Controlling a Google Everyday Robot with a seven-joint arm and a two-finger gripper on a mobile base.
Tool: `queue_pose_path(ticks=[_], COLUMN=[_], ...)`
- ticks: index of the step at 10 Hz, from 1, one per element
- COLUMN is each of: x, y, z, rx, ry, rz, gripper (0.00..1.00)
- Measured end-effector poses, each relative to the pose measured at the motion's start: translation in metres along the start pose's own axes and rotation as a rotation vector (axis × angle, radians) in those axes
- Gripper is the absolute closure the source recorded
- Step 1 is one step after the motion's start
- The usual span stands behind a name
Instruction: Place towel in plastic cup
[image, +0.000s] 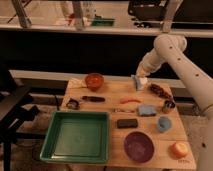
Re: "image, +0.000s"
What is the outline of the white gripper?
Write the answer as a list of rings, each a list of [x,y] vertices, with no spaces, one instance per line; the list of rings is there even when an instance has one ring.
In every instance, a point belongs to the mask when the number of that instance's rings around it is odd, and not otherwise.
[[[147,78],[148,73],[143,69],[141,65],[139,65],[136,70],[136,76],[135,75],[131,76],[135,85],[135,89],[139,90],[140,88],[140,90],[142,91],[145,85],[148,83],[148,78]]]

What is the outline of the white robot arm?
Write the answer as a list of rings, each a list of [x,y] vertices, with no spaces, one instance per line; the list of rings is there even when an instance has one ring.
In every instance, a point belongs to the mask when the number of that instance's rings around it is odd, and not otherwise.
[[[213,79],[183,53],[187,40],[183,36],[161,34],[154,39],[153,49],[141,60],[136,75],[146,77],[167,62],[193,96],[201,113],[208,118],[197,171],[213,171]]]

